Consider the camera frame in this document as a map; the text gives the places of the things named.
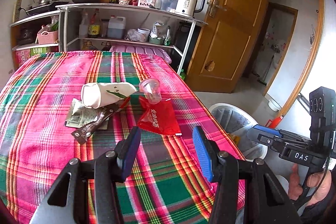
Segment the right hand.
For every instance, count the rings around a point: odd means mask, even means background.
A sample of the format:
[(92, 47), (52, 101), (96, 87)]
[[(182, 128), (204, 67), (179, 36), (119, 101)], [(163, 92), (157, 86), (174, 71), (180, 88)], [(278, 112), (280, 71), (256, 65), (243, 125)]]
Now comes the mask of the right hand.
[[(288, 196), (291, 200), (297, 200), (303, 192), (303, 188), (299, 185), (298, 164), (294, 164), (291, 170), (292, 173), (289, 179)], [(327, 170), (325, 176), (324, 172), (311, 174), (307, 179), (307, 186), (309, 188), (315, 187), (316, 192), (306, 205), (310, 206), (322, 201), (331, 188), (331, 182), (332, 178), (329, 170)]]

